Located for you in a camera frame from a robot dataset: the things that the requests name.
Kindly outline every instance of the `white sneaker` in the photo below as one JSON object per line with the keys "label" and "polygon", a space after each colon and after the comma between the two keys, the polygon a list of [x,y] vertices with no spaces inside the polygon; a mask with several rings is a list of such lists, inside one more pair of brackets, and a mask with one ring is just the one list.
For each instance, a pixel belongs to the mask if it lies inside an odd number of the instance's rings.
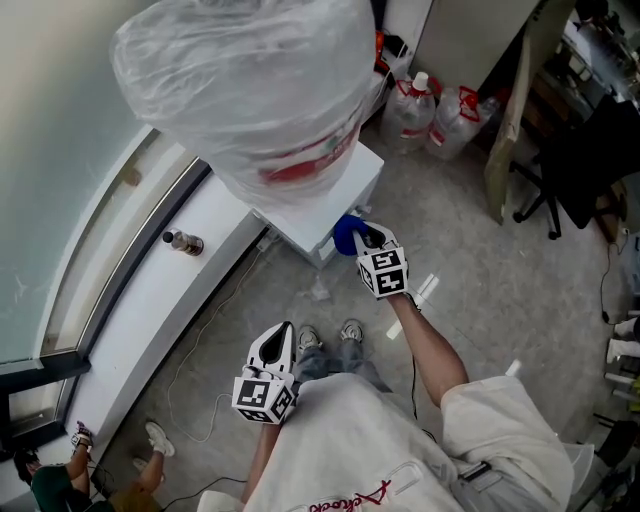
{"label": "white sneaker", "polygon": [[607,347],[607,363],[611,364],[622,356],[640,357],[640,343],[610,339]]}
{"label": "white sneaker", "polygon": [[302,352],[311,347],[322,348],[322,342],[313,327],[303,325],[298,335],[298,351],[302,354]]}
{"label": "white sneaker", "polygon": [[340,339],[342,341],[355,340],[358,343],[362,343],[364,339],[362,324],[353,318],[347,320],[340,331]]}
{"label": "white sneaker", "polygon": [[176,449],[173,443],[167,439],[167,434],[164,433],[162,427],[153,421],[148,421],[144,428],[149,434],[149,444],[156,452],[164,454],[165,457],[173,457],[176,453]]}
{"label": "white sneaker", "polygon": [[[142,473],[145,470],[145,468],[149,465],[149,463],[141,457],[134,457],[132,462],[133,462],[133,467],[136,468],[138,473]],[[162,473],[161,481],[164,482],[164,473]]]}

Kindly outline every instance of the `pants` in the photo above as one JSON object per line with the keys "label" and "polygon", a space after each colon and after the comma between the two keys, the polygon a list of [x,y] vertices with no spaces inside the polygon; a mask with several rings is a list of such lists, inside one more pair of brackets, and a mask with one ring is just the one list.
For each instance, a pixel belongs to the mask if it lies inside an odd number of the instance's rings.
{"label": "pants", "polygon": [[331,358],[318,347],[302,352],[295,369],[296,380],[301,384],[309,380],[323,379],[329,373],[355,373],[368,380],[381,393],[391,393],[371,361],[364,359],[362,343],[353,339],[340,342],[337,358]]}
{"label": "pants", "polygon": [[109,498],[115,512],[159,512],[158,502],[137,482],[124,491],[117,491]]}

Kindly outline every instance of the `jeans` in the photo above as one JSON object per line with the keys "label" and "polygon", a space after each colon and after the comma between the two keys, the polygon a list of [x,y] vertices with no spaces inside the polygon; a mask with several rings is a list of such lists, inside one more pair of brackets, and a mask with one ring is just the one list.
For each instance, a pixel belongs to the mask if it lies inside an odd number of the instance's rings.
{"label": "jeans", "polygon": [[328,377],[329,373],[355,373],[368,380],[381,393],[391,393],[373,363],[364,359],[362,343],[354,339],[341,341],[337,356],[332,359],[318,347],[305,349],[296,364],[296,381],[302,384]]}

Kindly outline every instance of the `red handle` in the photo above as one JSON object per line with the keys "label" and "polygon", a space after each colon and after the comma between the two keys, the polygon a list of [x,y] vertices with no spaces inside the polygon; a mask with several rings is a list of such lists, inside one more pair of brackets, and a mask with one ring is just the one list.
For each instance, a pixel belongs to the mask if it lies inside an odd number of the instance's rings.
{"label": "red handle", "polygon": [[406,96],[407,94],[409,94],[409,91],[411,90],[411,82],[407,82],[406,80],[398,80],[398,81],[396,82],[396,86],[398,87],[398,89],[400,90],[400,92],[401,92],[402,94],[404,94],[405,96]]}
{"label": "red handle", "polygon": [[430,76],[428,83],[432,83],[434,85],[433,90],[431,92],[428,92],[427,94],[440,94],[442,93],[442,86],[440,85],[440,82],[438,82],[438,80],[436,80],[436,77],[434,76]]}
{"label": "red handle", "polygon": [[[478,114],[478,93],[473,89],[469,89],[464,85],[460,86],[460,115],[469,121],[474,123],[480,122],[480,114]],[[464,112],[464,108],[467,108],[471,114]]]}

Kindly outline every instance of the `blue glove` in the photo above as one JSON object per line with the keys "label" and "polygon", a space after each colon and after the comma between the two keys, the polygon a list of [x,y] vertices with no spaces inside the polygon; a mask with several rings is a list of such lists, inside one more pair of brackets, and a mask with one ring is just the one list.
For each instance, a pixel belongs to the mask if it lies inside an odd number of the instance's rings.
{"label": "blue glove", "polygon": [[340,254],[355,256],[358,254],[356,243],[353,241],[353,231],[366,235],[368,226],[360,217],[355,215],[343,215],[333,228],[333,241]]}

